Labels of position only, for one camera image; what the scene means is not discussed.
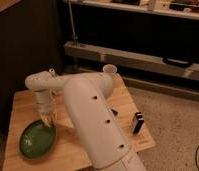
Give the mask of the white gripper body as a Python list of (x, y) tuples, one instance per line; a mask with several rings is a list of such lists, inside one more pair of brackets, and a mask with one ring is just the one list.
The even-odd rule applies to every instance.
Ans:
[(55, 101), (50, 90), (36, 91), (38, 112), (43, 116), (52, 116), (55, 113)]

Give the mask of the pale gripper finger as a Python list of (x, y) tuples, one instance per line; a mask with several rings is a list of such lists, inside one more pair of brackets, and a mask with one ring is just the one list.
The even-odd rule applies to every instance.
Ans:
[(47, 127), (54, 127), (56, 124), (56, 114), (51, 113), (49, 115), (41, 114), (41, 120)]

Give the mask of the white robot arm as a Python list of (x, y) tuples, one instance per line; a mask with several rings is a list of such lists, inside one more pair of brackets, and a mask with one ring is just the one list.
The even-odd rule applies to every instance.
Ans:
[(95, 170), (146, 171), (106, 102), (113, 91), (111, 75), (52, 76), (43, 71), (28, 76), (25, 85), (35, 92), (41, 119), (48, 126), (54, 124), (51, 92), (63, 93), (66, 110)]

